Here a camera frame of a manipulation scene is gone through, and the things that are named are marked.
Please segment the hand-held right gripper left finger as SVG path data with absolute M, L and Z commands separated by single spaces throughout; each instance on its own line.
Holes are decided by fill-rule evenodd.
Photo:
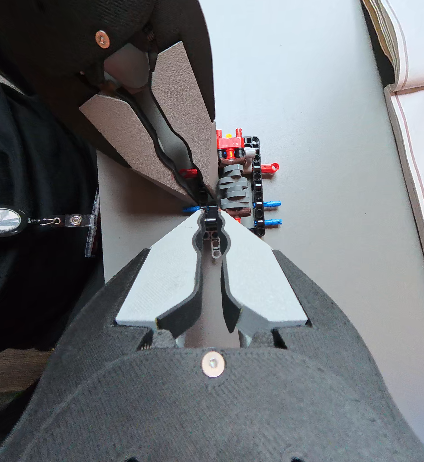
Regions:
M 153 244 L 115 322 L 168 330 L 179 338 L 201 314 L 204 211 L 196 211 Z

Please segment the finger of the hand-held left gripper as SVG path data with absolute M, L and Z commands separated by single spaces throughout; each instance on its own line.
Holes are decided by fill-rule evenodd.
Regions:
M 177 170 L 196 169 L 216 196 L 218 166 L 216 126 L 209 117 L 182 42 L 160 53 L 151 90 L 168 124 L 156 122 L 162 147 Z
M 186 203 L 193 203 L 159 160 L 151 136 L 127 102 L 99 93 L 79 109 L 137 174 Z

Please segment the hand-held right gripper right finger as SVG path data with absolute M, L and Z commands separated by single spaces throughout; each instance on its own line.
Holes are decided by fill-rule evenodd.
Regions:
M 308 317 L 273 249 L 220 212 L 222 226 L 222 308 L 229 332 L 249 345 L 258 331 L 303 326 Z

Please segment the lego engine frame assembly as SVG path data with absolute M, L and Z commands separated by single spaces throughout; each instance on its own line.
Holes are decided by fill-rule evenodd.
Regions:
M 222 135 L 216 130 L 218 159 L 218 202 L 206 205 L 200 202 L 196 206 L 183 208 L 183 213 L 192 214 L 200 209 L 205 216 L 216 215 L 215 209 L 221 209 L 238 223 L 249 218 L 244 225 L 256 236 L 262 237 L 266 228 L 282 225 L 279 218 L 265 218 L 267 209 L 277 209 L 280 201 L 263 199 L 263 179 L 273 176 L 279 170 L 278 163 L 261 163 L 260 140 L 256 136 L 244 137 L 240 128 L 236 133 Z M 211 254 L 214 259 L 221 257 L 219 231 L 203 233 L 203 239 L 211 242 Z

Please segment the person's torso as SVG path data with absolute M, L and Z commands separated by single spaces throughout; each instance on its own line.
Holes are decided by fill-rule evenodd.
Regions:
M 0 83 L 0 206 L 30 218 L 89 214 L 96 152 L 36 97 Z M 85 257 L 87 228 L 28 225 L 0 237 L 0 352 L 50 349 L 97 258 Z

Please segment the black badge reel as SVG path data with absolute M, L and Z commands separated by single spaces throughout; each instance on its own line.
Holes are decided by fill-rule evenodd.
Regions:
M 0 206 L 0 237 L 10 237 L 20 233 L 27 219 L 22 211 L 12 207 Z
M 38 224 L 40 226 L 50 227 L 65 227 L 65 228 L 88 228 L 86 246 L 84 256 L 93 258 L 96 255 L 95 239 L 97 228 L 100 220 L 100 194 L 99 188 L 96 189 L 96 194 L 92 206 L 92 211 L 89 214 L 67 214 L 55 215 L 51 218 L 30 219 L 29 223 Z

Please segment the white instruction booklet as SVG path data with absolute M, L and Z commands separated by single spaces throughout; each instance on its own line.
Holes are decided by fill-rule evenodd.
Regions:
M 384 95 L 424 253 L 424 0 L 366 0 L 395 81 Z

